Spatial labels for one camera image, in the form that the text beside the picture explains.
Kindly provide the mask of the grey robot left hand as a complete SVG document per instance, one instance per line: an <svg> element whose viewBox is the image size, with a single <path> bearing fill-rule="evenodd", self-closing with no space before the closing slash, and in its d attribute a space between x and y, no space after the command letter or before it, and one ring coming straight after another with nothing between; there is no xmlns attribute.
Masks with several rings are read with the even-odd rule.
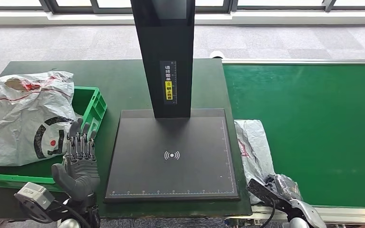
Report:
<svg viewBox="0 0 365 228"><path fill-rule="evenodd" d="M88 134L89 128L90 123L83 123L82 117L74 121L67 133L63 162L51 166L55 183L75 201L85 200L100 183L95 153L96 131Z"/></svg>

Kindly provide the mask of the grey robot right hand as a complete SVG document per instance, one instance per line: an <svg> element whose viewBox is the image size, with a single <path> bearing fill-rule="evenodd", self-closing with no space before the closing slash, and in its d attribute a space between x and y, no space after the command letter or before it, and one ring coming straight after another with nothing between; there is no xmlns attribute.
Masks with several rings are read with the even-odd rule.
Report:
<svg viewBox="0 0 365 228"><path fill-rule="evenodd" d="M284 174L270 174L264 181L252 178L246 189L265 205L279 210L290 209L291 200L303 200L298 184Z"/></svg>

